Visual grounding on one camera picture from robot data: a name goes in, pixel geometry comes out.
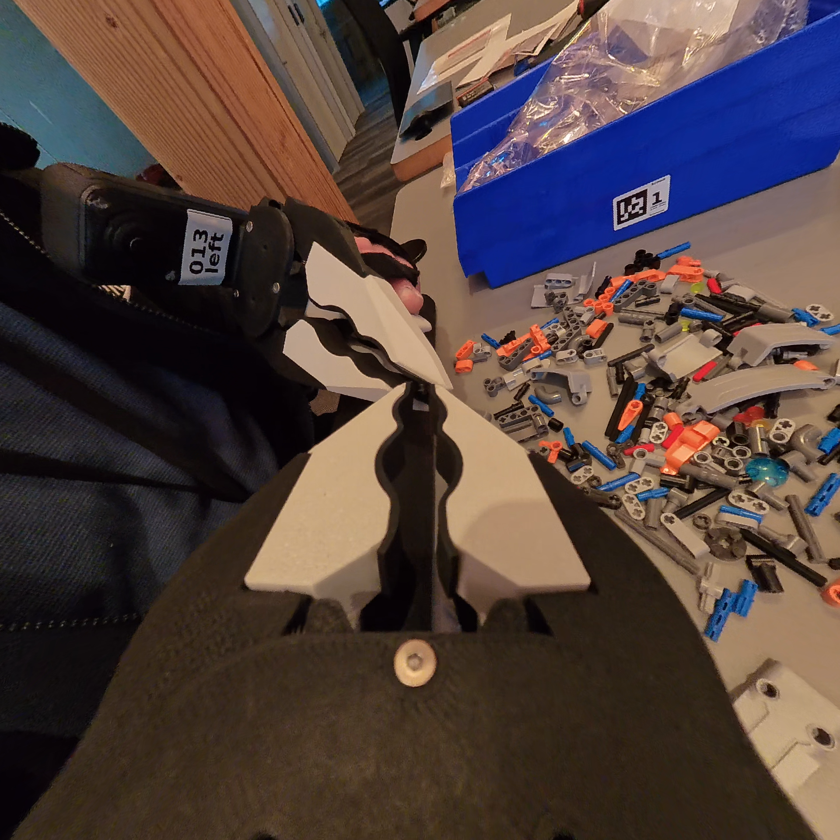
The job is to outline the clear plastic bags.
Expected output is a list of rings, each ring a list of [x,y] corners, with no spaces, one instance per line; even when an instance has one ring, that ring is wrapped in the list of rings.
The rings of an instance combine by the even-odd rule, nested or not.
[[[611,1],[552,59],[465,193],[806,24],[807,1]]]

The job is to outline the person's left hand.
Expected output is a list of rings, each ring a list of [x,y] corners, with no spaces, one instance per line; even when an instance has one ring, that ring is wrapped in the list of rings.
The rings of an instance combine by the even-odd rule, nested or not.
[[[414,317],[420,330],[425,333],[430,332],[437,320],[437,308],[434,299],[425,296],[408,279],[390,280],[389,283],[409,314]]]

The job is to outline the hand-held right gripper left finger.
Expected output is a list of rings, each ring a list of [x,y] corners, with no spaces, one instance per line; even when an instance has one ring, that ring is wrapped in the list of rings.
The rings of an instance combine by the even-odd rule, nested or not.
[[[399,385],[316,445],[245,576],[255,592],[373,598],[392,504],[375,458],[397,430]]]

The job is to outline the person's torso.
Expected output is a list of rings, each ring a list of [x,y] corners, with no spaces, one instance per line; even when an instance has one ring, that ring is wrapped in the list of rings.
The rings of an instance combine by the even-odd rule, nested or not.
[[[67,754],[183,561],[332,430],[245,345],[227,290],[60,271],[34,139],[2,125],[2,761]]]

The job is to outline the stack of papers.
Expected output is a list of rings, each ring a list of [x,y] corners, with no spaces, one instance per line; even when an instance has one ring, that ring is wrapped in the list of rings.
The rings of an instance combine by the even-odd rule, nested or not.
[[[578,12],[578,2],[483,1],[426,38],[415,60],[412,84],[395,146],[395,159],[411,156],[425,144],[449,136],[445,114],[420,140],[410,136],[409,123],[421,119],[417,103],[439,88],[451,92],[451,109],[458,109],[457,90],[474,87],[505,58],[537,52]]]

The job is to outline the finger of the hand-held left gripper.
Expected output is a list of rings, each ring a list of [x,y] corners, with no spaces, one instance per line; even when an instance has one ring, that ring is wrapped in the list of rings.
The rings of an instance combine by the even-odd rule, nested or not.
[[[411,381],[387,353],[378,321],[300,319],[283,335],[282,352],[326,391],[375,402]]]
[[[345,320],[361,340],[375,344],[397,369],[451,390],[438,355],[391,284],[360,276],[318,243],[305,263],[310,319]]]

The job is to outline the pile of small building parts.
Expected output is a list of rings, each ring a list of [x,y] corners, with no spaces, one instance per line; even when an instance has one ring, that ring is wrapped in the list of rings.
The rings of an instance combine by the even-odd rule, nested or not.
[[[501,409],[485,418],[527,445],[696,582],[718,641],[780,568],[838,609],[838,406],[809,421],[806,397],[838,388],[838,317],[790,307],[721,272],[685,243],[645,248],[616,276],[549,272],[531,319],[454,352]]]

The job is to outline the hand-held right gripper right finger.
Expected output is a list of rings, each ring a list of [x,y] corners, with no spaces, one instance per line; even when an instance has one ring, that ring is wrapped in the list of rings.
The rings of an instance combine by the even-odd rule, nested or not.
[[[438,453],[455,447],[440,522],[455,561],[450,588],[465,601],[582,592],[591,577],[529,455],[446,390]]]

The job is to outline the blue plastic bin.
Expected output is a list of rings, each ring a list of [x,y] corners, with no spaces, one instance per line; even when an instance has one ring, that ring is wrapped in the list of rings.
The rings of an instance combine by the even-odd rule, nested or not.
[[[467,192],[546,70],[457,114],[465,275],[501,287],[833,163],[838,2],[808,9],[797,32]]]

